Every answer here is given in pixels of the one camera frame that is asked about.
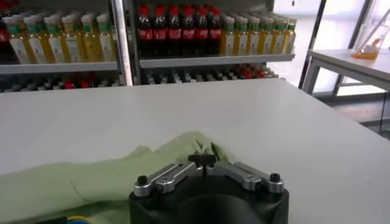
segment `plastic bottle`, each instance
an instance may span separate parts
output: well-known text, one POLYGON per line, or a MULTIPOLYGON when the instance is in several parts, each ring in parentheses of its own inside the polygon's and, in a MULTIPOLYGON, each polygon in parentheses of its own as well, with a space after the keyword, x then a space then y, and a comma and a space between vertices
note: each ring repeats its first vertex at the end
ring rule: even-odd
POLYGON ((206 19, 206 9, 199 9, 199 17, 196 24, 196 48, 199 55, 208 54, 208 26, 206 19))
POLYGON ((288 23, 288 28, 285 31, 285 39, 283 40, 283 53, 292 54, 292 49, 294 48, 295 42, 295 25, 297 23, 296 19, 290 19, 288 23))
POLYGON ((101 61, 102 60, 102 48, 99 41, 99 37, 93 32, 92 16, 84 15, 81 17, 81 22, 84 29, 84 44, 87 52, 88 61, 101 61))
POLYGON ((141 56, 153 56, 153 31, 151 21, 149 20, 149 8, 147 8, 146 6, 141 6, 140 8, 140 17, 138 18, 138 37, 140 39, 141 56))
POLYGON ((169 20, 168 41, 169 53, 171 56, 180 55, 182 29, 180 28, 179 9, 171 7, 171 19, 169 20))
POLYGON ((110 26, 108 23, 108 16, 106 14, 100 15, 97 18, 97 22, 99 24, 99 40, 102 46, 103 60, 104 61, 115 61, 116 53, 115 53, 115 45, 114 40, 112 38, 112 34, 110 33, 110 26))
POLYGON ((73 63, 87 61, 83 39, 75 33, 72 18, 63 17, 62 23, 65 29, 64 36, 71 61, 73 63))
POLYGON ((156 50, 156 56, 158 57, 167 56, 168 55, 168 48, 166 45, 167 27, 166 27, 166 20, 164 16, 163 7, 156 8, 156 19, 154 22, 153 38, 154 38, 154 48, 156 50))
POLYGON ((4 23, 7 25, 10 37, 10 44, 15 51, 16 56, 21 64, 36 63, 34 53, 30 47, 29 41, 22 36, 20 27, 14 18, 4 17, 4 23))
POLYGON ((258 43, 260 41, 260 33, 258 31, 260 19, 256 17, 251 17, 250 19, 250 32, 248 35, 248 42, 246 47, 247 55, 256 55, 258 54, 258 43))
POLYGON ((221 44, 221 20, 219 18, 219 14, 219 9, 213 8, 208 45, 210 48, 210 54, 212 55, 219 55, 219 46, 221 44))
POLYGON ((234 47, 234 24, 235 21, 232 17, 227 17, 224 36, 222 37, 222 47, 221 55, 222 56, 232 56, 233 47, 234 47))
POLYGON ((65 37, 59 33, 58 27, 55 23, 55 19, 52 17, 46 17, 44 21, 49 31, 49 44, 53 51, 55 62, 71 62, 69 51, 66 46, 65 37))
POLYGON ((185 17, 183 20, 183 55, 192 56, 195 54, 195 22, 192 8, 185 8, 185 17))
POLYGON ((239 32, 235 35, 233 55, 246 55, 246 46, 248 41, 248 19, 240 18, 239 32))
POLYGON ((259 54, 270 54, 271 53, 271 43, 272 43, 272 31, 274 29, 274 19, 272 18, 263 18, 264 22, 261 22, 260 30, 260 42, 258 46, 259 54))
POLYGON ((281 54, 283 52, 286 25, 287 21, 285 19, 277 20, 276 29, 272 33, 271 54, 281 54))
POLYGON ((23 18, 29 32, 29 43, 38 64, 54 62, 54 56, 51 51, 49 41, 44 35, 39 34, 36 20, 32 17, 23 18))

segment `white bottle label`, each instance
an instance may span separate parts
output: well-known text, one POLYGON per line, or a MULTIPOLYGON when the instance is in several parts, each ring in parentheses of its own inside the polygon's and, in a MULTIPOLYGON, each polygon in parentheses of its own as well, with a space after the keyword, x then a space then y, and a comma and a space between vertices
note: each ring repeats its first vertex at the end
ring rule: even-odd
POLYGON ((35 58, 37 59, 38 64, 45 64, 48 61, 46 60, 46 57, 44 56, 43 48, 41 41, 37 38, 31 38, 29 39, 29 43, 31 45, 32 51, 34 52, 35 58))
POLYGON ((234 45, 234 35, 229 35, 226 37, 226 56, 233 55, 233 45, 234 45))
POLYGON ((275 54, 281 54, 283 50, 283 40, 285 36, 283 34, 276 36, 276 42, 275 42, 275 54))
POLYGON ((272 35, 268 34, 268 35, 266 35, 266 39, 264 41, 263 54, 270 54, 271 53, 271 43, 272 43, 272 35))
POLYGON ((250 38, 250 45, 249 45, 249 54, 250 55, 255 55, 257 54, 257 46, 258 46, 258 41, 259 41, 259 36, 258 35, 253 35, 250 38))
POLYGON ((65 63, 65 57, 62 51, 60 40, 58 38, 51 37, 49 38, 49 43, 54 54, 55 62, 65 63))
POLYGON ((19 59, 21 64, 30 64, 31 61, 27 55, 26 48, 24 47, 23 41, 20 39, 11 39, 10 40, 13 51, 15 51, 16 56, 19 59))
POLYGON ((291 35, 287 41, 286 54, 292 53, 292 51, 293 51, 292 49, 294 47, 294 42, 295 42, 295 35, 291 35))
POLYGON ((113 61, 114 58, 112 56, 110 37, 101 36, 100 37, 100 44, 102 45, 104 60, 105 61, 113 61))
POLYGON ((74 37, 66 38, 66 45, 69 49, 72 62, 81 62, 81 56, 79 47, 77 46, 77 40, 74 37))
POLYGON ((248 35, 242 35, 239 38, 238 46, 238 55, 246 55, 246 41, 248 40, 248 35))

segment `cola bottle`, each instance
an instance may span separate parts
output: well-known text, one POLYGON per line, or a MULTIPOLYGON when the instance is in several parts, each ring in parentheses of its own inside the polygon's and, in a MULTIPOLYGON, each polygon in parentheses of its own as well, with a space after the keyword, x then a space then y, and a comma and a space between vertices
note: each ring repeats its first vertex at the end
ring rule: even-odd
POLYGON ((199 9, 199 17, 196 27, 196 49, 199 55, 208 54, 208 26, 206 19, 206 9, 199 9))
POLYGON ((168 40, 169 51, 171 56, 180 55, 180 39, 182 37, 182 30, 179 21, 179 9, 177 7, 171 8, 171 20, 169 21, 168 40))
POLYGON ((210 48, 210 54, 219 54, 219 42, 221 41, 221 21, 219 19, 219 9, 213 9, 213 17, 210 23, 210 37, 208 39, 208 47, 210 48))
POLYGON ((186 8, 184 10, 185 17, 183 20, 183 30, 182 30, 182 49, 184 56, 195 55, 195 22, 193 18, 193 10, 191 8, 186 8))
POLYGON ((140 17, 138 19, 138 37, 140 38, 141 57, 153 56, 153 33, 151 21, 149 20, 149 9, 147 6, 141 6, 140 17))
POLYGON ((163 57, 168 55, 168 48, 166 45, 167 28, 166 20, 164 16, 164 8, 156 8, 156 19, 153 29, 154 49, 156 50, 156 56, 163 57))

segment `white table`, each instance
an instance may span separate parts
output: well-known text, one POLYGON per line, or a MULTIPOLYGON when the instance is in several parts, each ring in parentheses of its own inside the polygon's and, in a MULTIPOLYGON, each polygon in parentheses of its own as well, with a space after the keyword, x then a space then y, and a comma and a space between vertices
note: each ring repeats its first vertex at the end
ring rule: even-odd
POLYGON ((376 60, 351 57, 352 50, 312 50, 307 76, 303 83, 306 93, 312 94, 320 68, 359 80, 363 83, 390 90, 390 53, 381 51, 376 60))
POLYGON ((390 222, 390 143, 282 80, 0 94, 0 173, 201 131, 291 193, 290 224, 390 222))

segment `metal shelf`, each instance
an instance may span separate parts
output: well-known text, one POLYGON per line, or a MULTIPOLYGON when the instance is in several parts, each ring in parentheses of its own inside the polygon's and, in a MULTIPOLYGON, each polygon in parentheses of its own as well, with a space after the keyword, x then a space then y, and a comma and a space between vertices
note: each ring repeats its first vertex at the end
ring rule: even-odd
POLYGON ((263 63, 273 61, 292 61, 295 54, 248 55, 233 57, 166 58, 140 60, 141 68, 167 68, 200 65, 232 65, 241 63, 263 63))
POLYGON ((0 65, 0 75, 50 73, 50 72, 112 71, 112 70, 118 70, 118 62, 110 61, 110 62, 39 64, 39 65, 0 65))

